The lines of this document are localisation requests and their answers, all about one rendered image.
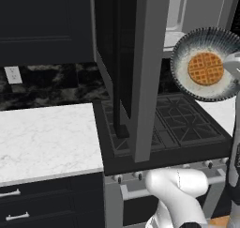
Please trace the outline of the white wall socket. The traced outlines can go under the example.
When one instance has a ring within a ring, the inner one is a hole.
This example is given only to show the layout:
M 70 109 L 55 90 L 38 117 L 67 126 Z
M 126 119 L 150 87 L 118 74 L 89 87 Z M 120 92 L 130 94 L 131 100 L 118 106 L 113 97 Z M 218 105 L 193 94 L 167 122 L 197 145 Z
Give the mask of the white wall socket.
M 9 84 L 21 84 L 23 82 L 18 67 L 5 67 L 5 73 Z

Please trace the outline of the round brown waffle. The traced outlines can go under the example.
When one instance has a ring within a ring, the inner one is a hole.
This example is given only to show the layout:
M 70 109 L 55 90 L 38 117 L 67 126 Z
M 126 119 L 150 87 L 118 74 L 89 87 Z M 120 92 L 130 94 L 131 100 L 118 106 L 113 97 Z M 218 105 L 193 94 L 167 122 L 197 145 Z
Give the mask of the round brown waffle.
M 189 60 L 187 72 L 194 83 L 210 86 L 221 80 L 224 68 L 218 55 L 214 53 L 197 53 Z

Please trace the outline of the grey microwave oven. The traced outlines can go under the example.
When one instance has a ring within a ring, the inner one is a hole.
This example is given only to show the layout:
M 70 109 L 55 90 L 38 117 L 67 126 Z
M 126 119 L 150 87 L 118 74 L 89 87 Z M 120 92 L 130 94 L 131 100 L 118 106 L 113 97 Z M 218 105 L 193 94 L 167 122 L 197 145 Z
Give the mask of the grey microwave oven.
M 230 29 L 238 0 L 170 0 L 164 41 L 164 58 L 186 33 L 201 27 Z

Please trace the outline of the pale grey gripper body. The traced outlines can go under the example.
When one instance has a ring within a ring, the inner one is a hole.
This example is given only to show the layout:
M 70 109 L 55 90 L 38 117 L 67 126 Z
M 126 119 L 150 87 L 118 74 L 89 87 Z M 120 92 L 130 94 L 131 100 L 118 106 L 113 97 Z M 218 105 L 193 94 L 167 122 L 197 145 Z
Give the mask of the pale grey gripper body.
M 240 82 L 240 53 L 232 53 L 223 61 L 223 67 Z

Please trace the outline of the dark drawer front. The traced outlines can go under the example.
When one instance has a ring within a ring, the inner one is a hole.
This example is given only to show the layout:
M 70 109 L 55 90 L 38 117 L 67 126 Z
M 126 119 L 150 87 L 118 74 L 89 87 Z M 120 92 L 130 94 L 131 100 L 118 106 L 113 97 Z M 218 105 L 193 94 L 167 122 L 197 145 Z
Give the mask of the dark drawer front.
M 0 204 L 7 201 L 35 198 L 58 192 L 69 193 L 100 190 L 103 187 L 102 179 L 102 173 L 94 173 L 1 187 L 0 193 L 12 192 L 19 189 L 21 195 L 0 198 Z
M 28 212 L 30 217 L 6 221 Z M 80 194 L 0 205 L 0 228 L 105 228 L 103 199 Z

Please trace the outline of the dark wall cupboard door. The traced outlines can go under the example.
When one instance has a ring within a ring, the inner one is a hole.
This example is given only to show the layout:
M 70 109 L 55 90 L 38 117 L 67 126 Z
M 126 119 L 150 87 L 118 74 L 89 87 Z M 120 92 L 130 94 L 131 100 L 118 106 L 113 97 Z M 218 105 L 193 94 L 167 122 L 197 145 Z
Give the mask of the dark wall cupboard door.
M 0 0 L 0 66 L 94 60 L 91 0 Z

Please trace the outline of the blue-rimmed white bowl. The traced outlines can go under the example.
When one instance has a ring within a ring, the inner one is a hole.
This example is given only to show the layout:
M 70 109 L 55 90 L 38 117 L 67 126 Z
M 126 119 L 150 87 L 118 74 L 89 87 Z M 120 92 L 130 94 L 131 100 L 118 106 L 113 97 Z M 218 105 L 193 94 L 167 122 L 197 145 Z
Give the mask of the blue-rimmed white bowl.
M 189 77 L 188 62 L 197 53 L 214 53 L 223 64 L 224 59 L 235 52 L 240 52 L 240 37 L 231 31 L 217 27 L 195 29 L 180 38 L 172 50 L 172 77 L 184 93 L 196 100 L 215 102 L 230 99 L 240 91 L 240 82 L 225 68 L 218 83 L 203 86 Z

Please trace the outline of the black gas hob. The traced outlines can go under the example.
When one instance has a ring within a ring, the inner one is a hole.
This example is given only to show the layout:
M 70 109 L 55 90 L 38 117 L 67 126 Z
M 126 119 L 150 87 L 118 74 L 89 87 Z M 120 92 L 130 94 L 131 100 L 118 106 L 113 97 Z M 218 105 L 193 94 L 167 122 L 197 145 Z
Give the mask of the black gas hob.
M 93 103 L 105 175 L 227 158 L 232 137 L 194 99 L 181 93 L 157 97 L 150 160 L 136 162 L 113 129 L 113 104 Z

